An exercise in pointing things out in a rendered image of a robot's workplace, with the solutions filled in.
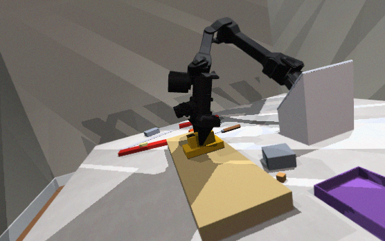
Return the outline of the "tan wooden floor panel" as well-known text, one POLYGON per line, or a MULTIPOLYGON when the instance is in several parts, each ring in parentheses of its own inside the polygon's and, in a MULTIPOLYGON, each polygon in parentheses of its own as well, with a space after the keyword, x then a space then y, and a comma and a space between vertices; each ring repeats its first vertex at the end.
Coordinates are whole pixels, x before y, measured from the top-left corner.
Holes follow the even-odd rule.
POLYGON ((224 141, 187 158, 187 134, 166 139, 202 241, 218 241, 294 209, 292 191, 224 141))

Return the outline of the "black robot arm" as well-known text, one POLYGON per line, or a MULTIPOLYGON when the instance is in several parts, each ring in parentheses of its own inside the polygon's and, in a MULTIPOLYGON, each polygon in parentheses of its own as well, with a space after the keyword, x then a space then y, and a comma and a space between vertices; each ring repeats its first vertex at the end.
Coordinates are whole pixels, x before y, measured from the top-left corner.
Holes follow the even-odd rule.
MULTIPOLYGON (((168 92, 188 93, 192 87, 193 93, 211 94, 212 80, 220 77, 211 69, 211 45, 234 44, 247 55, 259 62, 262 72, 274 79, 280 85, 286 85, 290 90, 301 75, 305 66, 303 61, 297 60, 282 53, 272 53, 259 43, 240 32, 238 25, 230 18, 216 20, 211 26, 205 27, 202 44, 193 61, 188 65, 187 72, 170 71, 168 74, 168 92), (214 34, 217 32, 217 37, 214 34), (289 72, 288 72, 289 71, 289 72)), ((194 98, 190 101, 179 103, 173 107, 177 118, 187 114, 197 114, 194 98)))

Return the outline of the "small orange cube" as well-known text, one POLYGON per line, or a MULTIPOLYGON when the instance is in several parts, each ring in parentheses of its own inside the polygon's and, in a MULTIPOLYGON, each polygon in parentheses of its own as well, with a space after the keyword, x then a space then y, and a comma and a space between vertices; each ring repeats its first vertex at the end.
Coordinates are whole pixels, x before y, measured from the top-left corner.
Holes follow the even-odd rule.
POLYGON ((284 183, 285 180, 286 180, 286 173, 279 172, 279 173, 276 175, 276 179, 277 179, 279 182, 284 183))

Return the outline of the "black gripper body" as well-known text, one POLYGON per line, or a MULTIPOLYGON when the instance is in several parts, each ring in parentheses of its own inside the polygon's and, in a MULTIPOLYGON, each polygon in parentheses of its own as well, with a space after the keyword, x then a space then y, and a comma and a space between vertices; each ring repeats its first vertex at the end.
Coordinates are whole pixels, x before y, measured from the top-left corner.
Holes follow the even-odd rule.
POLYGON ((195 120, 196 126, 198 127, 220 127, 221 120, 212 115, 211 111, 211 94, 198 94, 193 93, 191 100, 194 98, 197 106, 197 114, 187 114, 186 117, 190 116, 191 120, 195 120))

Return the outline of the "purple shallow tray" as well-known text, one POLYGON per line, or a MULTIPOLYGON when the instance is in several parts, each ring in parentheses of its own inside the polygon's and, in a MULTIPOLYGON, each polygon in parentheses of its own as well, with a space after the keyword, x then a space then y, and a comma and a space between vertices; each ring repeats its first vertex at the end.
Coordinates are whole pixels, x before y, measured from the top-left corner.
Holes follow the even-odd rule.
POLYGON ((385 241, 385 177, 357 166, 314 184, 314 196, 385 241))

